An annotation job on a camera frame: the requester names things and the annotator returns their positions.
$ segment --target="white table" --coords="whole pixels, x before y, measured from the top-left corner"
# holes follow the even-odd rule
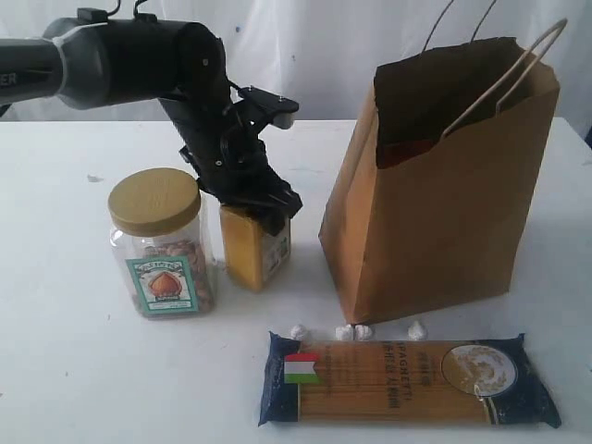
[[[267,292],[220,277],[209,316],[148,321],[132,308],[107,241],[106,198],[128,174],[188,169],[167,122],[0,124],[0,442],[589,443],[592,440],[592,152],[555,119],[510,294],[421,315],[431,339],[507,338],[526,349],[564,426],[256,427],[267,330],[343,319],[316,238],[352,121],[264,134],[304,200],[293,255]],[[87,174],[104,178],[90,182]],[[222,256],[217,203],[208,201]],[[377,326],[403,339],[412,319]]]

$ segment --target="brown paper bag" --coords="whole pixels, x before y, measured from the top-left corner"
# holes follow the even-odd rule
[[[319,233],[348,322],[508,291],[560,89],[539,60],[565,24],[376,70]]]

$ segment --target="gold lid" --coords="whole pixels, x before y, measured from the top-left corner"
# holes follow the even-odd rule
[[[174,168],[154,168],[121,180],[109,194],[113,223],[132,236],[172,233],[199,213],[202,198],[195,179]]]

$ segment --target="white backdrop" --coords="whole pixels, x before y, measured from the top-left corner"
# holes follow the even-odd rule
[[[456,0],[432,45],[467,41],[490,0]],[[222,37],[228,75],[301,103],[298,118],[355,118],[377,65],[419,52],[448,0],[150,0],[142,10],[196,20]],[[118,17],[131,17],[123,0]],[[35,36],[79,6],[115,0],[0,0],[0,37]],[[592,125],[592,1],[499,0],[478,37],[516,36],[522,46],[566,17],[548,52],[562,90],[558,115],[582,135]],[[13,120],[164,119],[158,103],[74,111],[56,99],[15,105]]]

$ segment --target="black robotic arm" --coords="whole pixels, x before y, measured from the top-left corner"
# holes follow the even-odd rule
[[[269,166],[258,135],[269,124],[288,129],[298,104],[229,81],[222,41],[201,23],[158,20],[137,5],[131,20],[82,8],[41,39],[0,40],[0,106],[53,95],[77,109],[156,98],[202,190],[279,232],[302,201]],[[242,100],[233,103],[231,88]]]

